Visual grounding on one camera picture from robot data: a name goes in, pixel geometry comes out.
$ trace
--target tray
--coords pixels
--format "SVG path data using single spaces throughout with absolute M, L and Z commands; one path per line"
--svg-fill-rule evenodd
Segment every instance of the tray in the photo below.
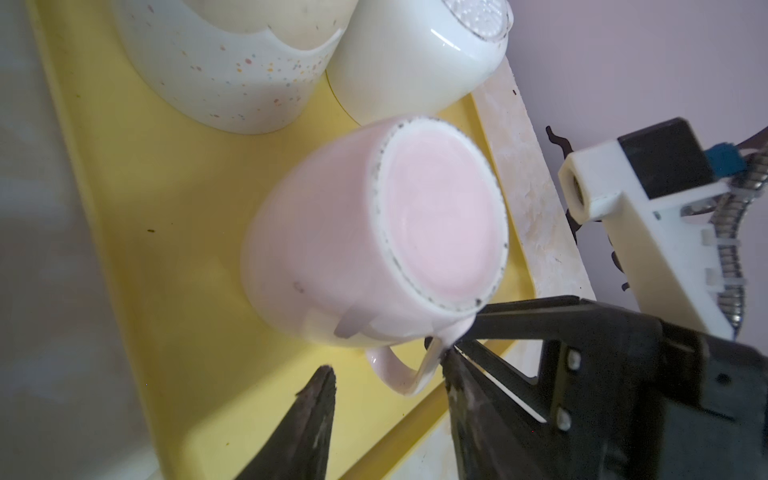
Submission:
M 105 0 L 28 0 L 28 9 L 166 478 L 234 477 L 322 364 L 338 386 L 327 478 L 353 466 L 366 478 L 386 472 L 445 412 L 440 375 L 420 396 L 398 396 L 362 350 L 270 329 L 238 280 L 244 229 L 270 188 L 357 127 L 327 81 L 289 127 L 228 134 L 184 117 L 139 78 Z M 471 97 L 439 116 L 491 157 Z M 511 235 L 499 301 L 534 295 Z M 424 353 L 420 342 L 396 351 L 413 366 Z

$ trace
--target pink mug handle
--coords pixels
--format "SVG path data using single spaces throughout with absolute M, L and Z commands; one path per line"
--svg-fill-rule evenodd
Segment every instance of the pink mug handle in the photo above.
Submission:
M 388 346 L 367 349 L 366 356 L 373 371 L 390 389 L 404 396 L 413 396 L 432 380 L 442 354 L 469 330 L 474 321 L 475 317 L 471 316 L 437 332 L 418 370 L 408 367 Z

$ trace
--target screw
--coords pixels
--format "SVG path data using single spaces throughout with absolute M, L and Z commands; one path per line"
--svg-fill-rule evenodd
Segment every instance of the screw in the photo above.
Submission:
M 562 407 L 558 407 L 558 428 L 563 432 L 567 432 L 571 429 L 571 414 L 563 410 Z
M 566 361 L 568 363 L 568 369 L 572 372 L 581 368 L 581 354 L 577 350 L 569 349 Z

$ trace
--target marble surface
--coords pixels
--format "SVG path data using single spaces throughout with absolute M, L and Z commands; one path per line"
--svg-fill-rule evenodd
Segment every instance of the marble surface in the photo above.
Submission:
M 22 0 L 0 35 L 0 478 L 158 478 Z M 593 298 L 506 61 L 474 95 L 536 295 Z M 391 478 L 456 478 L 447 425 Z

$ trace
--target white mug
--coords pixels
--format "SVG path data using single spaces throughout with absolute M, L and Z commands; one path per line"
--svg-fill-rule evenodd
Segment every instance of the white mug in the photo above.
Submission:
M 299 117 L 355 4 L 112 0 L 127 55 L 149 86 L 188 117 L 238 134 Z
M 505 203 L 482 152 L 435 118 L 393 118 L 321 147 L 247 229 L 241 277 L 263 320 L 367 348 L 392 389 L 424 388 L 504 275 Z M 432 336 L 418 371 L 391 345 Z
M 328 80 L 361 125 L 435 114 L 496 70 L 512 22 L 507 0 L 360 0 Z

